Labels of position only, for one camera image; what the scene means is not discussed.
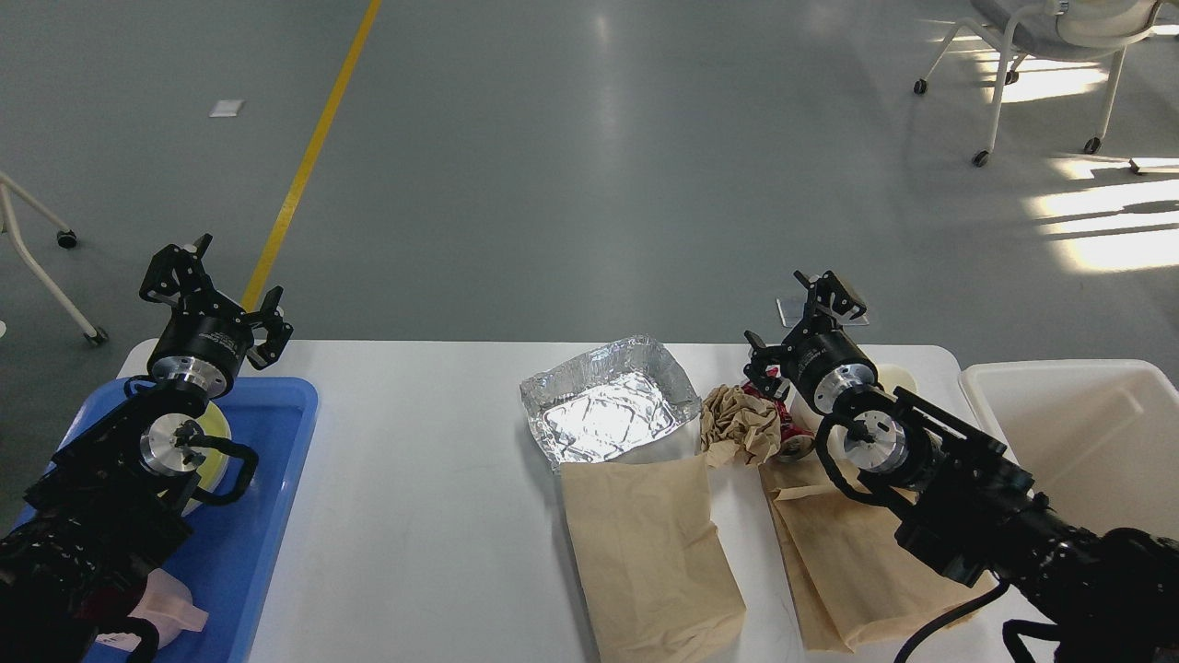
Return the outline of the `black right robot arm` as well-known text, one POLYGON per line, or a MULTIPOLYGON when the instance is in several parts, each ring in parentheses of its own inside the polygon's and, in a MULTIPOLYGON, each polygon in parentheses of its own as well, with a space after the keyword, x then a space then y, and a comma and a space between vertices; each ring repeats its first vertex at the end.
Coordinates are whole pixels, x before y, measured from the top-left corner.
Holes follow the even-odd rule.
POLYGON ((1056 642, 1056 662, 1162 662, 1178 641, 1175 540, 1141 529, 1096 536, 1060 519, 1034 478, 1008 460, 1006 445, 897 387, 844 327, 867 303, 836 273, 795 273, 806 298, 779 344, 746 332, 742 372, 756 390, 782 401, 795 390, 821 415, 814 452, 841 494, 889 508, 897 544, 951 582, 970 587, 986 571, 993 587, 911 634, 905 662, 951 622, 997 600, 1008 587, 1045 622, 1006 621, 1002 641, 1029 662, 1026 638, 1056 642))

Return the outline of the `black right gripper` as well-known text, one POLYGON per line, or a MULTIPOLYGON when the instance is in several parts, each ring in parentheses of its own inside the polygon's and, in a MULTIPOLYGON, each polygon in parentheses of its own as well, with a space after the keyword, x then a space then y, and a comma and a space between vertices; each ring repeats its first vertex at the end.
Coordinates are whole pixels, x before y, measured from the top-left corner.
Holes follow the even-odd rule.
POLYGON ((743 332, 750 355, 742 373, 760 398, 782 402, 791 382, 812 411, 828 415, 844 390, 880 386, 880 370, 842 332, 868 326, 868 307, 834 270, 821 275, 796 270, 793 277, 806 291, 801 322, 793 328, 801 335, 766 344, 755 332, 743 332))

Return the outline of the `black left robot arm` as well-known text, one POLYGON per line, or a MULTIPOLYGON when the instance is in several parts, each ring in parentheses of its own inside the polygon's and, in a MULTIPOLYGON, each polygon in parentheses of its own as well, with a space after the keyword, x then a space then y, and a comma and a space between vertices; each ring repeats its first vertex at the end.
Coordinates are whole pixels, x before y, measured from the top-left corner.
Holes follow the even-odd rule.
POLYGON ((212 243, 169 244, 140 297, 171 308, 149 357, 146 387, 55 449, 25 500, 33 516, 4 537, 4 661, 80 662, 103 634, 138 638, 131 662, 160 645, 134 608, 152 571, 193 534, 189 501, 228 506, 246 494, 256 449, 198 425, 232 390, 241 366, 274 365, 292 336, 282 288, 249 313, 203 267, 212 243))

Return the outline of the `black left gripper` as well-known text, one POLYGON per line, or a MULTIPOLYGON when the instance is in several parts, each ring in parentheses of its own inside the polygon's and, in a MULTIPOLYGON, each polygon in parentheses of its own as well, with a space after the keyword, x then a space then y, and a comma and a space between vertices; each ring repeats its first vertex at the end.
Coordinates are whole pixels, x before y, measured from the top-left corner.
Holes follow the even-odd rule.
POLYGON ((172 315, 149 357, 151 378, 186 375, 203 386, 232 386, 245 357, 253 369, 265 370, 276 365, 292 336, 294 327, 281 308, 282 285, 266 291, 261 309, 243 316, 244 324, 225 320, 228 297, 203 265, 211 244, 206 232, 186 245, 165 245, 150 261, 139 297, 169 306, 172 315), (261 343, 253 342, 257 329, 264 332, 261 343))

